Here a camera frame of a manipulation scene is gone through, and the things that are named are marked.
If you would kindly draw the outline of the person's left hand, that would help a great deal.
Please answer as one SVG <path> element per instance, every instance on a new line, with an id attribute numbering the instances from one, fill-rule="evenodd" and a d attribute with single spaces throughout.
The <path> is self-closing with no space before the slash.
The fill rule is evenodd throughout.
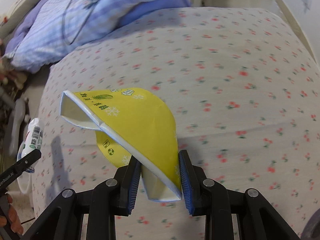
<path id="1" fill-rule="evenodd" d="M 9 221 L 11 223 L 11 230 L 19 235 L 22 235 L 24 232 L 23 226 L 21 224 L 20 218 L 17 214 L 17 211 L 12 206 L 13 198 L 10 194 L 6 194 L 6 198 L 9 204 L 9 211 L 7 212 L 7 216 L 9 217 Z"/>

